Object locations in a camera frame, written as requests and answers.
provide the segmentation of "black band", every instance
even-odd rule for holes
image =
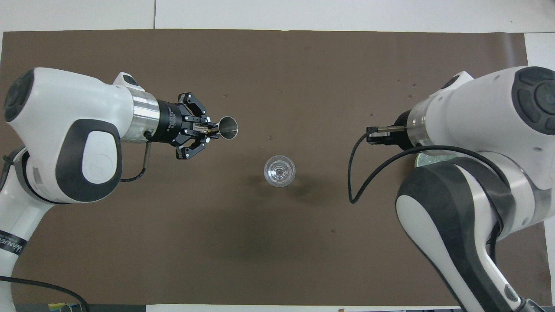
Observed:
[[[27,241],[21,237],[0,230],[0,249],[21,255],[26,245]]]

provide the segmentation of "white robotic arm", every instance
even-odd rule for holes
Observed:
[[[465,311],[541,311],[516,294],[486,244],[555,214],[555,72],[462,72],[393,126],[369,129],[371,144],[464,148],[498,167],[501,176],[460,157],[416,168],[398,192],[397,215]]]
[[[55,204],[89,203],[121,181],[124,142],[164,142],[189,159],[210,139],[233,139],[237,123],[212,123],[192,93],[178,103],[157,100],[132,76],[113,84],[50,68],[35,68],[10,87],[4,116],[24,143],[5,157],[0,183],[0,275],[13,267],[42,216]],[[14,311],[0,281],[0,311]]]

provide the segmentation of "brown mat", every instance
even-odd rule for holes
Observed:
[[[351,148],[449,78],[526,64],[522,34],[146,30],[8,32],[0,97],[33,67],[111,83],[120,71],[157,98],[191,91],[233,141],[191,160],[154,144],[149,169],[100,202],[54,207],[14,276],[105,304],[455,305],[394,210],[414,158],[398,161],[356,204],[347,199]],[[19,139],[0,124],[0,153]],[[354,184],[396,147],[362,145]],[[125,144],[124,176],[143,146]],[[296,180],[270,186],[263,166],[290,157]],[[521,296],[551,303],[543,225],[500,242],[501,270]],[[70,301],[15,286],[20,303]]]

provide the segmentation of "black label with white text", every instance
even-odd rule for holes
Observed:
[[[0,230],[0,249],[21,255],[25,245],[27,245],[27,241],[21,237]]]

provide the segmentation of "clear glass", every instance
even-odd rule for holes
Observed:
[[[273,156],[264,165],[264,178],[275,187],[286,187],[295,179],[295,164],[289,157]]]

